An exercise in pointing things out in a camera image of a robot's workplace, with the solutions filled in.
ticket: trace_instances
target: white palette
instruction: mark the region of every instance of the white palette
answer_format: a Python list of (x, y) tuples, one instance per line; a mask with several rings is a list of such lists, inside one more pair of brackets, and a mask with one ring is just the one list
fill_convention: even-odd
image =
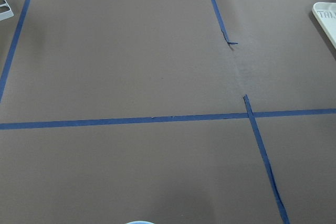
[(13, 17), (11, 7), (8, 5), (6, 0), (0, 0), (0, 21)]
[(336, 3), (317, 2), (313, 6), (313, 13), (336, 48)]

